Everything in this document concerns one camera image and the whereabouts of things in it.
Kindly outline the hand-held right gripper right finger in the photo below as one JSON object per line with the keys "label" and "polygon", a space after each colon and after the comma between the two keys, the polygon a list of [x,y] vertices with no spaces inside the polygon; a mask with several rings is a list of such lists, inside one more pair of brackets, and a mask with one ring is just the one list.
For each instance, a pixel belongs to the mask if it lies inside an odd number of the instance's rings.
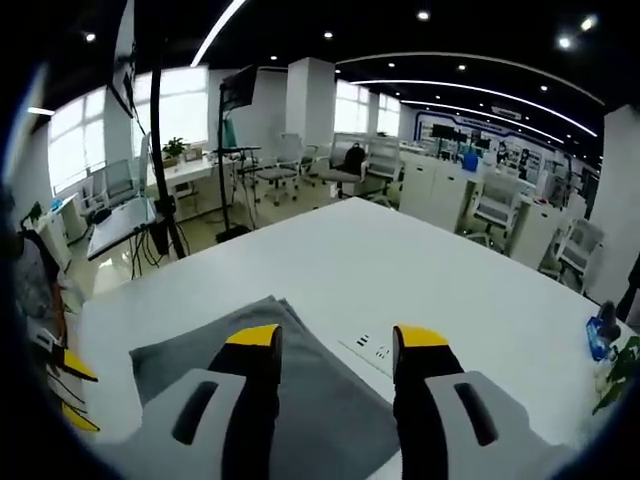
{"label": "hand-held right gripper right finger", "polygon": [[478,371],[466,371],[447,339],[393,328],[393,414],[405,479],[546,479],[555,448],[526,409]]}

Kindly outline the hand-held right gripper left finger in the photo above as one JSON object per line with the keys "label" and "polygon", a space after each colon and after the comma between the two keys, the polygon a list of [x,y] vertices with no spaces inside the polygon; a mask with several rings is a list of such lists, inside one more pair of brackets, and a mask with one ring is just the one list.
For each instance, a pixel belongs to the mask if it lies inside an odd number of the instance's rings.
{"label": "hand-held right gripper left finger", "polygon": [[126,479],[266,479],[281,380],[282,328],[230,336],[206,369],[192,369],[143,408],[114,447]]}

